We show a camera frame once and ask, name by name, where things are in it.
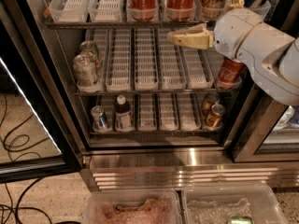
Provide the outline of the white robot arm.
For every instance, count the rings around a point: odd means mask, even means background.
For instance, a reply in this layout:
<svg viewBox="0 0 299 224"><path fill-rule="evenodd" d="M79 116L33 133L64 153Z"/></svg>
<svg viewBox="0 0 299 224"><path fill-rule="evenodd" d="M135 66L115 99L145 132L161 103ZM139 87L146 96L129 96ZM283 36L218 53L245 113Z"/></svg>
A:
<svg viewBox="0 0 299 224"><path fill-rule="evenodd" d="M204 23L167 34L175 45L214 48L243 63L252 80L274 100L299 105L299 39L270 26L263 17L244 7L244 0L228 0L228 10L212 31Z"/></svg>

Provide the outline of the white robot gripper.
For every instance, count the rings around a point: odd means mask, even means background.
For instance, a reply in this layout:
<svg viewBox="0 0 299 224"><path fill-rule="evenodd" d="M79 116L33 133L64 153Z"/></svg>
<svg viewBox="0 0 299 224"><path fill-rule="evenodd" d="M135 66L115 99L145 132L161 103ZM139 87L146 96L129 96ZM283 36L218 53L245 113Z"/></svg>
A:
<svg viewBox="0 0 299 224"><path fill-rule="evenodd" d="M232 60L245 37L256 25L263 22L260 15L243 8L244 4L244 0L229 0L228 8L232 10L216 21L214 33L206 28L205 23L201 23L169 32L167 40L192 49L209 49L214 42L215 50Z"/></svg>

